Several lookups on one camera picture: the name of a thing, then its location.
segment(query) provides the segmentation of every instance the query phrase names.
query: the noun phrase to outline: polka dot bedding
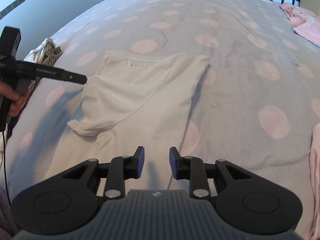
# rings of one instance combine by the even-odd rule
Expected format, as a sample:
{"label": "polka dot bedding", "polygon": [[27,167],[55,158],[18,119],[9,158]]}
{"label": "polka dot bedding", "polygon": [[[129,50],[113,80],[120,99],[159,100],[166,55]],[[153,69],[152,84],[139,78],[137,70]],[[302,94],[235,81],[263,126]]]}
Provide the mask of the polka dot bedding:
{"label": "polka dot bedding", "polygon": [[[106,0],[52,36],[55,66],[95,74],[105,51],[210,57],[181,155],[227,159],[295,192],[305,237],[314,214],[309,153],[320,121],[320,48],[268,0]],[[81,85],[42,79],[7,145],[10,194],[41,181],[80,107]],[[186,188],[172,181],[170,188]]]}

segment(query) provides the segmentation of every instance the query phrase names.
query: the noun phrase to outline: white t-shirt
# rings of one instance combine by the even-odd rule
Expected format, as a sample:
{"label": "white t-shirt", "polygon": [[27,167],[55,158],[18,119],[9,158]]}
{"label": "white t-shirt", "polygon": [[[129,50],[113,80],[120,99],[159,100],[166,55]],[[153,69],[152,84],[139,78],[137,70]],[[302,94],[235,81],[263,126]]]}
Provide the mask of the white t-shirt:
{"label": "white t-shirt", "polygon": [[140,179],[126,189],[166,189],[170,147],[181,146],[191,99],[209,58],[188,53],[148,57],[108,52],[82,95],[81,121],[71,120],[46,178],[88,158],[100,163],[145,147]]}

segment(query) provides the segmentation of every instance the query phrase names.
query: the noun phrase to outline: hand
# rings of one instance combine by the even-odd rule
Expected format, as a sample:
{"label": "hand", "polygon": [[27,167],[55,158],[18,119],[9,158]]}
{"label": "hand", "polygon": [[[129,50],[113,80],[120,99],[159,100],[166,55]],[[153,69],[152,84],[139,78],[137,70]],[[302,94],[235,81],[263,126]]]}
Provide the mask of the hand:
{"label": "hand", "polygon": [[23,95],[20,96],[11,86],[0,81],[0,95],[12,100],[9,115],[15,117],[26,104],[30,95],[30,89],[28,88]]}

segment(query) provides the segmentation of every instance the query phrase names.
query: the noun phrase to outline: black cable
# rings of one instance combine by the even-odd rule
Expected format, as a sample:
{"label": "black cable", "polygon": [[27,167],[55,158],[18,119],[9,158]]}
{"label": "black cable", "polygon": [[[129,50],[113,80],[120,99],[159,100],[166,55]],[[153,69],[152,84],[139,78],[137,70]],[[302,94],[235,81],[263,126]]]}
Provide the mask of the black cable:
{"label": "black cable", "polygon": [[8,197],[9,205],[11,206],[10,197],[9,197],[9,190],[8,190],[8,183],[7,183],[7,172],[5,170],[5,138],[4,138],[4,132],[2,132],[2,138],[3,138],[3,168],[4,168],[5,189],[7,191],[7,197]]}

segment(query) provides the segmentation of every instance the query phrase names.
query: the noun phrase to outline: pink polka dot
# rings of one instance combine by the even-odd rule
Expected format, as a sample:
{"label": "pink polka dot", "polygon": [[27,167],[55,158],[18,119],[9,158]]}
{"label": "pink polka dot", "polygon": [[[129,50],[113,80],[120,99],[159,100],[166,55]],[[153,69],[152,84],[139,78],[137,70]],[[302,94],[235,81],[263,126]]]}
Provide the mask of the pink polka dot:
{"label": "pink polka dot", "polygon": [[137,11],[141,12],[141,11],[145,11],[145,10],[149,10],[150,7],[141,7],[139,9],[137,9]]}
{"label": "pink polka dot", "polygon": [[150,27],[151,28],[158,28],[158,29],[167,29],[170,27],[170,23],[158,22],[158,23],[151,24]]}
{"label": "pink polka dot", "polygon": [[108,16],[104,17],[104,20],[110,20],[110,19],[112,19],[113,17],[116,17],[116,14],[108,15]]}
{"label": "pink polka dot", "polygon": [[211,9],[211,10],[203,10],[203,12],[205,13],[217,13],[217,11],[215,9]]}
{"label": "pink polka dot", "polygon": [[211,85],[217,79],[217,73],[208,68],[200,78],[199,84],[203,86]]}
{"label": "pink polka dot", "polygon": [[298,48],[297,48],[291,41],[283,40],[283,43],[284,43],[289,49],[298,50]]}
{"label": "pink polka dot", "polygon": [[90,34],[90,33],[95,32],[95,31],[98,30],[98,29],[99,29],[99,27],[92,27],[92,28],[90,28],[89,30],[87,30],[85,33],[86,33],[86,34]]}
{"label": "pink polka dot", "polygon": [[207,25],[207,26],[210,26],[210,27],[216,27],[216,26],[219,25],[219,23],[217,23],[216,21],[211,20],[211,19],[201,19],[200,22],[203,25]]}
{"label": "pink polka dot", "polygon": [[308,68],[306,65],[304,64],[299,64],[299,67],[297,67],[297,69],[304,74],[307,78],[315,78],[315,76],[313,75],[313,72],[311,71],[310,68]]}
{"label": "pink polka dot", "polygon": [[131,48],[133,52],[136,53],[148,53],[155,50],[157,47],[157,43],[153,40],[142,40],[138,41]]}
{"label": "pink polka dot", "polygon": [[79,43],[74,43],[74,44],[71,44],[69,47],[67,47],[63,53],[66,54],[66,53],[70,53],[71,51],[73,51],[76,47],[79,46]]}
{"label": "pink polka dot", "polygon": [[60,41],[58,43],[56,43],[56,47],[62,47],[64,44],[67,43],[68,40],[63,40],[63,41]]}
{"label": "pink polka dot", "polygon": [[248,14],[244,10],[239,10],[238,14],[241,14],[242,16],[248,16]]}
{"label": "pink polka dot", "polygon": [[184,3],[173,3],[172,6],[173,7],[182,7],[182,6],[184,6]]}
{"label": "pink polka dot", "polygon": [[312,100],[312,108],[316,115],[320,118],[320,99],[314,98]]}
{"label": "pink polka dot", "polygon": [[22,156],[25,156],[30,152],[31,146],[32,146],[32,139],[33,139],[33,136],[31,132],[26,133],[22,138],[22,141],[20,144],[20,152]]}
{"label": "pink polka dot", "polygon": [[259,75],[266,79],[274,81],[280,78],[278,69],[269,62],[257,60],[254,66]]}
{"label": "pink polka dot", "polygon": [[284,33],[284,29],[280,28],[279,26],[273,25],[272,28],[279,33]]}
{"label": "pink polka dot", "polygon": [[248,22],[248,21],[240,21],[244,26],[249,27],[251,29],[258,28],[258,25],[254,22]]}
{"label": "pink polka dot", "polygon": [[42,78],[41,80],[40,80],[40,83],[43,83],[44,81],[46,81],[47,80],[47,78]]}
{"label": "pink polka dot", "polygon": [[128,17],[126,19],[123,19],[122,21],[123,22],[131,22],[131,21],[134,21],[136,19],[138,19],[138,16],[131,16],[131,17]]}
{"label": "pink polka dot", "polygon": [[117,9],[117,11],[122,11],[122,10],[124,10],[124,9],[126,9],[127,8],[127,6],[121,6],[121,7],[119,7],[118,9]]}
{"label": "pink polka dot", "polygon": [[163,14],[167,15],[167,16],[173,16],[173,15],[178,15],[179,12],[177,12],[177,11],[166,11]]}
{"label": "pink polka dot", "polygon": [[64,93],[63,86],[59,86],[55,90],[51,91],[45,100],[45,106],[46,107],[53,106],[59,100],[59,98],[63,95],[63,93]]}
{"label": "pink polka dot", "polygon": [[264,49],[266,46],[268,46],[267,43],[264,40],[262,40],[260,38],[256,38],[252,34],[248,34],[247,38],[253,45],[255,45],[255,46],[259,47],[259,48]]}
{"label": "pink polka dot", "polygon": [[151,0],[151,1],[147,1],[147,3],[154,3],[154,2],[160,2],[160,0]]}
{"label": "pink polka dot", "polygon": [[96,52],[90,52],[85,55],[83,55],[80,59],[77,61],[77,66],[82,66],[93,60],[97,56]]}
{"label": "pink polka dot", "polygon": [[188,125],[180,147],[181,156],[190,155],[198,146],[200,141],[200,133],[194,122],[188,121]]}
{"label": "pink polka dot", "polygon": [[281,139],[288,135],[290,124],[285,113],[276,106],[265,106],[259,112],[262,128],[273,139]]}
{"label": "pink polka dot", "polygon": [[217,48],[220,45],[219,40],[210,35],[198,35],[195,37],[195,41],[203,46],[211,48]]}
{"label": "pink polka dot", "polygon": [[114,38],[114,37],[118,36],[119,34],[121,34],[121,32],[122,32],[121,30],[113,30],[113,31],[107,33],[106,35],[104,35],[103,38],[111,39],[111,38]]}
{"label": "pink polka dot", "polygon": [[75,32],[79,32],[80,30],[82,30],[84,28],[85,25],[81,25],[78,28],[75,29]]}

